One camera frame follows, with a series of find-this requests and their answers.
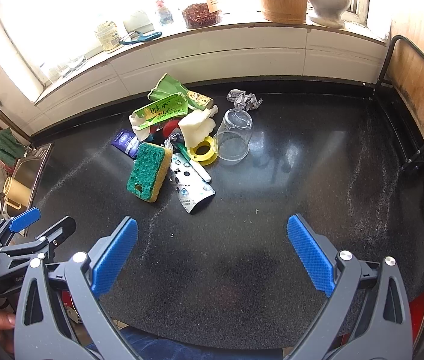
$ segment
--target sink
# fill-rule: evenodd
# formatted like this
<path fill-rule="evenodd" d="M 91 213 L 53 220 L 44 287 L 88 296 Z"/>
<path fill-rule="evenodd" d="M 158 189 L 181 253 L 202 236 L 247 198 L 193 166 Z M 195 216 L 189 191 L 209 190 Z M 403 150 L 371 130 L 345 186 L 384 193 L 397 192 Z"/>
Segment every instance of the sink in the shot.
<path fill-rule="evenodd" d="M 17 161 L 14 173 L 12 173 L 12 178 L 19 181 L 24 186 L 30 188 L 31 197 L 29 199 L 29 204 L 27 205 L 27 207 L 22 205 L 20 210 L 16 210 L 10 205 L 1 202 L 0 214 L 4 218 L 10 219 L 14 216 L 22 214 L 23 212 L 32 207 L 33 200 L 35 197 L 35 191 L 42 176 L 42 172 L 51 149 L 52 143 L 49 143 L 47 145 L 39 147 L 38 149 L 28 152 L 26 157 L 21 158 Z"/>

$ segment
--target blue gripper pad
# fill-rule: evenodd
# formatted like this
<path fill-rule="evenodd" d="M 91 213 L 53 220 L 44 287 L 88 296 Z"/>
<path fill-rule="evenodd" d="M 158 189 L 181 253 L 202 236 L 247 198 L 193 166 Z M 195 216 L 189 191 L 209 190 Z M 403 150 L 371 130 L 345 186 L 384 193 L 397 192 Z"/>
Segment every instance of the blue gripper pad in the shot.
<path fill-rule="evenodd" d="M 126 217 L 111 235 L 98 240 L 90 250 L 91 291 L 96 298 L 110 291 L 136 242 L 137 222 Z M 96 262 L 95 251 L 100 253 Z"/>
<path fill-rule="evenodd" d="M 333 266 L 297 215 L 289 218 L 287 236 L 315 288 L 329 298 L 335 288 Z"/>
<path fill-rule="evenodd" d="M 10 221 L 9 230 L 12 233 L 18 233 L 24 228 L 30 226 L 32 223 L 37 222 L 40 219 L 40 210 L 37 207 L 32 207 L 23 214 L 16 216 Z"/>

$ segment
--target yellow tape roll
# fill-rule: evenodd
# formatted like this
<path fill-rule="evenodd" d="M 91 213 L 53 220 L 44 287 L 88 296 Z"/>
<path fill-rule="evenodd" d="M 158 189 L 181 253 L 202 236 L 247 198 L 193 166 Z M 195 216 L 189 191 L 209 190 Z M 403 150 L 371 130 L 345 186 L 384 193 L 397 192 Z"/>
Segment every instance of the yellow tape roll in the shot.
<path fill-rule="evenodd" d="M 198 161 L 201 165 L 208 165 L 215 161 L 217 158 L 216 152 L 213 150 L 214 138 L 207 136 L 205 139 L 199 143 L 196 147 L 189 147 L 187 149 L 187 154 L 194 161 Z M 197 154 L 197 150 L 201 147 L 209 147 L 209 151 L 206 154 Z"/>

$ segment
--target window sill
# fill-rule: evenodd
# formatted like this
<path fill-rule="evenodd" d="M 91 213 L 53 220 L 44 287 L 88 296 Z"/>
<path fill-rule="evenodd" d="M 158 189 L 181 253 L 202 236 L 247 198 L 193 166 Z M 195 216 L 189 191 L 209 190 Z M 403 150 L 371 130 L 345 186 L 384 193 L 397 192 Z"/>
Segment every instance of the window sill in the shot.
<path fill-rule="evenodd" d="M 113 52 L 101 52 L 93 56 L 92 58 L 87 60 L 84 66 L 82 66 L 79 70 L 71 73 L 66 78 L 59 79 L 52 85 L 48 86 L 41 93 L 38 99 L 33 103 L 34 105 L 39 104 L 41 101 L 46 99 L 49 95 L 54 93 L 57 89 L 73 81 L 74 79 L 86 73 L 90 69 L 100 66 L 101 64 L 111 61 L 112 59 L 115 59 L 119 56 L 123 56 L 129 53 L 133 49 L 147 47 L 150 44 L 155 44 L 166 39 L 173 39 L 175 37 L 188 35 L 189 33 L 208 32 L 208 31 L 215 31 L 215 30 L 224 30 L 227 28 L 240 28 L 240 27 L 298 27 L 298 28 L 308 28 L 308 29 L 313 28 L 313 29 L 318 29 L 323 31 L 338 32 L 338 33 L 343 33 L 347 35 L 353 35 L 362 39 L 375 42 L 377 44 L 385 45 L 385 42 L 383 39 L 381 39 L 380 37 L 372 33 L 372 31 L 369 30 L 369 28 L 364 27 L 358 23 L 346 22 L 345 29 L 338 30 L 336 28 L 323 27 L 319 24 L 313 23 L 311 20 L 309 20 L 308 16 L 307 16 L 307 20 L 305 24 L 287 25 L 287 24 L 270 22 L 264 19 L 260 12 L 225 14 L 223 15 L 222 22 L 210 27 L 198 28 L 194 30 L 185 28 L 183 22 L 181 20 L 178 20 L 177 23 L 174 23 L 172 25 L 156 28 L 155 31 L 162 32 L 162 36 L 156 40 L 152 40 L 150 42 L 132 44 L 132 45 L 124 45 Z"/>

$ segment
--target jar of red dried berries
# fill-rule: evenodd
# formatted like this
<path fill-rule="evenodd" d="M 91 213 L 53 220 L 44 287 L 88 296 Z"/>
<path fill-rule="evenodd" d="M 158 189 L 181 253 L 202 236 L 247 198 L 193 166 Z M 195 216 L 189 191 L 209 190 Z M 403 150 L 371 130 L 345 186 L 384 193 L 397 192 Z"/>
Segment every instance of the jar of red dried berries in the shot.
<path fill-rule="evenodd" d="M 213 26 L 222 21 L 222 11 L 217 0 L 201 0 L 188 4 L 182 9 L 187 28 L 202 28 Z"/>

